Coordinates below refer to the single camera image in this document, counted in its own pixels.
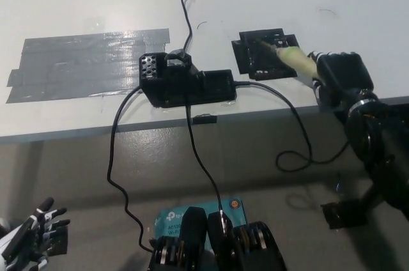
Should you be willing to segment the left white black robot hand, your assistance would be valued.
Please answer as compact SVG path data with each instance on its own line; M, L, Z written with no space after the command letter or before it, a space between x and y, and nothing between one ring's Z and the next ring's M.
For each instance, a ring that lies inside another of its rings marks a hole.
M69 219L54 219L66 208L52 210L54 199L48 197L19 226L1 223L1 270L43 270L52 256L65 255L68 250Z

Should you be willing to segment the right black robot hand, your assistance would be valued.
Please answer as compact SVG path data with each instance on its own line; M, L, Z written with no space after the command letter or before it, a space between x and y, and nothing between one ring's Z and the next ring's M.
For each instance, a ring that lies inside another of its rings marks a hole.
M356 52L312 52L308 57L316 63L313 90L321 108L347 112L367 95L373 95L374 84Z

